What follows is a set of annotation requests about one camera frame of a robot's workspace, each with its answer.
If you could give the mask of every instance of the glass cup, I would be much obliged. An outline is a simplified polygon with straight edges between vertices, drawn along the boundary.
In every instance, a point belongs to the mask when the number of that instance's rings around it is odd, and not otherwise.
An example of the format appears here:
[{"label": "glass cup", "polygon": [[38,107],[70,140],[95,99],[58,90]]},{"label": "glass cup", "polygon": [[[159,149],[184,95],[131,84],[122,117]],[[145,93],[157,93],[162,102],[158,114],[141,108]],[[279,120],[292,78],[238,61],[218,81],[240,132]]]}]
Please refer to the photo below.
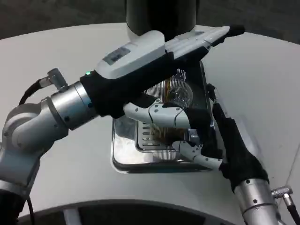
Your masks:
[{"label": "glass cup", "polygon": [[[168,80],[149,88],[146,94],[159,98],[163,103],[173,102],[182,108],[188,108],[193,101],[193,92],[190,86],[174,76]],[[159,127],[152,124],[151,131],[155,138],[163,144],[172,144],[174,141],[183,140],[185,129]]]}]

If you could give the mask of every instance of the white table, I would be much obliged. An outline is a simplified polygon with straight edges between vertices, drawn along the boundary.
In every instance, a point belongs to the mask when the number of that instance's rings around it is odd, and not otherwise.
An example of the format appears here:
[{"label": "white table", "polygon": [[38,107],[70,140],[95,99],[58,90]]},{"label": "white table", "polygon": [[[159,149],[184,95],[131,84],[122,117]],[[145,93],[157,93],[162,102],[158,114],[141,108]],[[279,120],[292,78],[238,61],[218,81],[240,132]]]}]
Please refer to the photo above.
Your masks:
[{"label": "white table", "polygon": [[[47,71],[58,67],[71,84],[126,42],[124,23],[47,30],[1,40],[0,127],[26,88]],[[273,188],[287,182],[299,145],[300,106],[295,99],[299,95],[299,56],[300,45],[246,33],[218,45],[203,61],[207,80],[218,87],[229,114],[247,118],[262,148]],[[54,91],[54,87],[40,90],[28,102],[37,103]],[[221,173],[118,173],[110,161],[111,135],[112,119],[97,118],[54,144],[41,159],[30,194],[37,214],[136,200],[167,203],[243,224],[229,182]],[[300,202],[300,194],[295,196]],[[25,206],[20,216],[28,213]]]}]

